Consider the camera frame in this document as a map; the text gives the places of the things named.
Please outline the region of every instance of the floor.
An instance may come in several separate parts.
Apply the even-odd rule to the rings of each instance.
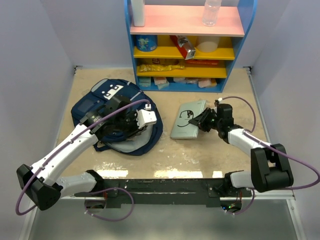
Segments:
[[[64,114],[58,142],[74,129],[71,117],[73,105],[104,78],[125,79],[134,82],[132,69],[77,69]],[[221,140],[216,132],[200,132],[197,139],[170,138],[176,114],[183,103],[207,100],[209,107],[220,97],[240,96],[248,100],[257,113],[254,135],[265,140],[250,80],[244,69],[234,69],[223,93],[200,92],[145,92],[157,105],[163,121],[163,134],[154,148],[142,156],[128,156],[114,150],[95,152],[93,147],[80,155],[63,176],[78,175],[94,169],[104,178],[212,178],[228,172],[250,170],[250,158],[238,148]],[[249,107],[237,99],[225,101],[233,107],[235,123],[250,129],[253,115]]]

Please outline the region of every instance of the wall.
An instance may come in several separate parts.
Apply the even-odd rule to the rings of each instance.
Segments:
[[[320,1],[291,0],[256,64],[253,80],[272,142],[320,169]],[[316,175],[292,164],[294,185]],[[320,238],[320,185],[294,191],[307,239]]]
[[[54,146],[73,67],[38,0],[1,1],[0,29],[0,239],[17,240],[16,169]]]
[[[74,65],[131,67],[123,0],[41,0]],[[239,0],[222,0],[236,6]],[[205,0],[146,0],[146,4],[204,5]],[[252,66],[289,0],[258,0],[256,18],[236,67]]]

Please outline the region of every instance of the book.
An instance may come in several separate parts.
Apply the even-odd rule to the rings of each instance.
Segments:
[[[195,139],[199,128],[189,123],[205,110],[206,100],[187,102],[180,106],[171,135],[172,139]]]

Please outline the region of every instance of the blue can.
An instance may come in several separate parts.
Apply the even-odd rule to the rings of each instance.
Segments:
[[[142,52],[151,52],[157,45],[157,35],[136,35],[136,47]]]

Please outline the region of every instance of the backpack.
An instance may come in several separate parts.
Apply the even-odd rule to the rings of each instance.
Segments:
[[[160,139],[163,132],[163,123],[156,104],[140,88],[132,82],[123,79],[102,79],[95,84],[89,93],[81,98],[71,109],[73,125],[79,124],[87,112],[94,111],[106,104],[114,94],[129,98],[132,102],[142,99],[150,101],[151,110],[155,112],[157,122],[147,126],[147,129],[134,137],[134,140],[127,140],[123,132],[113,132],[100,139],[104,146],[93,145],[97,152],[114,149],[120,153],[141,156],[147,153]],[[140,110],[145,107],[145,102],[134,105],[132,110]]]

